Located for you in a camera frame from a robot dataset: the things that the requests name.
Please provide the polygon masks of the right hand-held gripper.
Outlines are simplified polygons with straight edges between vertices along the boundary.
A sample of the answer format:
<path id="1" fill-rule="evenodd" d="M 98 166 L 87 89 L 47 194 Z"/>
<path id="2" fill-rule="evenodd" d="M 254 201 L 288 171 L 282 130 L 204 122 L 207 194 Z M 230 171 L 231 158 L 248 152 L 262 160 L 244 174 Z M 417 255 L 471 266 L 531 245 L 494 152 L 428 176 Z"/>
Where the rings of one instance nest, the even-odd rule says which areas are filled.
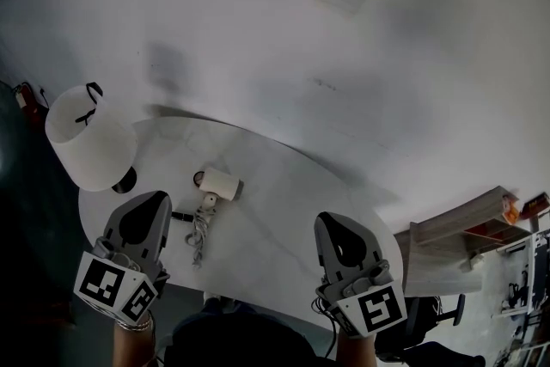
<path id="1" fill-rule="evenodd" d="M 323 211 L 315 219 L 314 232 L 327 279 L 316 293 L 348 337 L 366 338 L 407 318 L 401 282 L 393 279 L 388 261 L 381 260 L 372 231 L 349 217 Z"/>

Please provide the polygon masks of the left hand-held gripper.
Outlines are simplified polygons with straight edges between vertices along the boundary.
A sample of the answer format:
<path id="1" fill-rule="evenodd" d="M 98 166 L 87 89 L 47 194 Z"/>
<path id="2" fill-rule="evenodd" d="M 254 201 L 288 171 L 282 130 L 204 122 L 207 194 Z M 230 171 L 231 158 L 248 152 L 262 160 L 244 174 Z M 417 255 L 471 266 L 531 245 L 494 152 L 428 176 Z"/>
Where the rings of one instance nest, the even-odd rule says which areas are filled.
<path id="1" fill-rule="evenodd" d="M 74 293 L 124 325 L 138 325 L 170 275 L 160 259 L 172 202 L 164 191 L 139 194 L 116 208 L 103 237 L 82 254 Z"/>

